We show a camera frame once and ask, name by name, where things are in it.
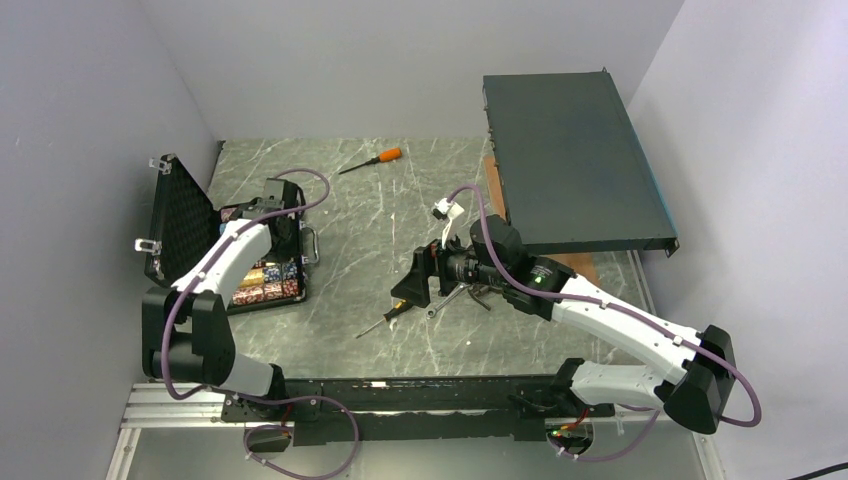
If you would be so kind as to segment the black poker chip case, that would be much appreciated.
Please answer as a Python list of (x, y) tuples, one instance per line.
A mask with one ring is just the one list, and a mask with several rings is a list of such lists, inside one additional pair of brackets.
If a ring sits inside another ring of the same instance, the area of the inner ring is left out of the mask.
[[(149, 161), (157, 171), (154, 204), (147, 237), (134, 248), (146, 254), (145, 275), (168, 287), (198, 264), (231, 221), (306, 204), (303, 189), (282, 178), (268, 178), (260, 196), (213, 206), (203, 189), (174, 154)], [(302, 212), (271, 222), (272, 247), (250, 268), (231, 297), (233, 314), (267, 310), (307, 300), (306, 265), (318, 261), (317, 233)]]

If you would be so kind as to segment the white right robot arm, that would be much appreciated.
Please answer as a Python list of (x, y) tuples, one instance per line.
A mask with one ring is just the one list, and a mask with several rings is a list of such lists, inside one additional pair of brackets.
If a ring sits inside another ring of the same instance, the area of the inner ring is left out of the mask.
[(550, 391), (564, 415), (617, 403), (658, 408), (701, 434), (713, 434), (726, 422), (736, 382), (727, 331), (714, 325), (698, 331), (620, 301), (570, 267), (529, 254), (518, 231), (497, 215), (475, 221), (470, 239), (468, 246), (452, 238), (416, 248), (392, 296), (425, 308), (431, 278), (444, 296), (461, 285), (490, 286), (516, 310), (578, 327), (637, 359), (635, 365), (566, 360)]

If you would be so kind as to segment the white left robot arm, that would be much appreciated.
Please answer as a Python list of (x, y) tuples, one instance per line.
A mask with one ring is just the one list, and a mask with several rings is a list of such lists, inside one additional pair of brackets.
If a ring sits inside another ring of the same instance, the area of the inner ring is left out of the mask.
[(213, 388), (248, 398), (264, 420), (285, 411), (282, 368), (238, 352), (228, 307), (256, 263), (299, 258), (301, 218), (311, 206), (296, 183), (267, 179), (262, 195), (238, 205), (228, 221), (206, 225), (215, 241), (181, 256), (180, 277), (144, 295), (142, 368), (173, 399)]

